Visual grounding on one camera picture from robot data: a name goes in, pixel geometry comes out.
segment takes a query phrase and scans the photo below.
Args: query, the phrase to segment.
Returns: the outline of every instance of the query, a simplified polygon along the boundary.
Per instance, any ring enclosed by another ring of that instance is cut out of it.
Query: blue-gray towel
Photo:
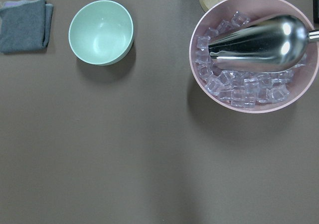
[[[53,5],[46,0],[7,1],[0,9],[0,52],[34,51],[47,47]]]

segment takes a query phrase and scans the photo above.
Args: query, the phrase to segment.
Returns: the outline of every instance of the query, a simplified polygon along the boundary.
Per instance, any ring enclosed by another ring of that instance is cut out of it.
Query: metal scoop
[[[300,61],[308,43],[319,41],[319,30],[308,32],[298,18],[277,15],[214,39],[208,50],[220,69],[279,72]]]

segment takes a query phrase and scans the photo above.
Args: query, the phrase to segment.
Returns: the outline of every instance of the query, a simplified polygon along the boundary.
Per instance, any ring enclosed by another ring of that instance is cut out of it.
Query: washcloth
[[[0,9],[0,52],[34,51],[47,47],[53,5],[46,0],[7,1]]]

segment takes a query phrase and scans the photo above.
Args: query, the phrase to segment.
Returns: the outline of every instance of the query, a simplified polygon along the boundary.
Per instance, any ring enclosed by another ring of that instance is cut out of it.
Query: empty bowl
[[[82,61],[110,65],[126,56],[133,32],[133,21],[125,7],[115,1],[99,0],[76,13],[69,28],[69,43]]]
[[[285,101],[281,101],[275,104],[266,103],[258,104],[253,108],[242,108],[231,106],[229,102],[222,102],[218,97],[210,94],[204,87],[205,82],[200,79],[196,60],[197,38],[203,36],[209,27],[216,28],[219,23],[224,19],[230,21],[232,16],[237,12],[246,14],[252,20],[263,18],[273,14],[290,14],[298,17],[306,26],[308,30],[314,29],[311,22],[307,17],[295,6],[285,0],[224,0],[214,7],[212,7],[206,14],[200,19],[193,35],[191,37],[189,45],[189,61],[192,73],[203,91],[211,97],[215,102],[229,109],[247,112],[247,113],[265,113],[282,109],[289,104],[295,102],[300,98],[309,88],[314,81],[314,78],[318,71],[318,45],[317,43],[310,43],[306,50],[306,65],[296,69],[293,81],[287,83],[287,89],[290,92],[288,98]]]

